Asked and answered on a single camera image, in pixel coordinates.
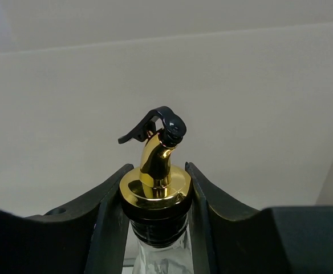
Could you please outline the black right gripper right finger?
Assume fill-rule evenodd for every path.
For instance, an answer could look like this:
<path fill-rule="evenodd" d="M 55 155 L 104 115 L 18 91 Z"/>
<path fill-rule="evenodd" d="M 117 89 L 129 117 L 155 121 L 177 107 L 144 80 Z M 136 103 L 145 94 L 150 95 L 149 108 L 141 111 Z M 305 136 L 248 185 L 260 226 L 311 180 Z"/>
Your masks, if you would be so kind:
<path fill-rule="evenodd" d="M 195 273 L 333 273 L 333 206 L 251 208 L 193 164 Z"/>

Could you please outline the glass oil bottle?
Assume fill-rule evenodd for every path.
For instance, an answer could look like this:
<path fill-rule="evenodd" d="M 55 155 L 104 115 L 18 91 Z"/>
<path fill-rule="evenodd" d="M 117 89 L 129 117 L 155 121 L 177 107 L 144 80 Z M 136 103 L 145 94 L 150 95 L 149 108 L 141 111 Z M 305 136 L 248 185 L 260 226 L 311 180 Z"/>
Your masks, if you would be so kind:
<path fill-rule="evenodd" d="M 133 273 L 194 272 L 188 232 L 192 178 L 170 159 L 185 134 L 184 121 L 161 106 L 150 110 L 118 140 L 144 144 L 140 165 L 119 184 L 123 211 L 138 240 Z"/>

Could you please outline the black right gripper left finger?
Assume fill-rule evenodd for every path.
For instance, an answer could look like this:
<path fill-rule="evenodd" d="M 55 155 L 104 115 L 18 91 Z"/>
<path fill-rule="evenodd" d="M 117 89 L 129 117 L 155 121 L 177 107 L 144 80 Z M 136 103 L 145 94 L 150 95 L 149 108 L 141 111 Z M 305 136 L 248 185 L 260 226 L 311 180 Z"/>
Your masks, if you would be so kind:
<path fill-rule="evenodd" d="M 44 215 L 0 210 L 0 273 L 121 273 L 129 220 L 119 183 L 122 166 L 105 182 Z"/>

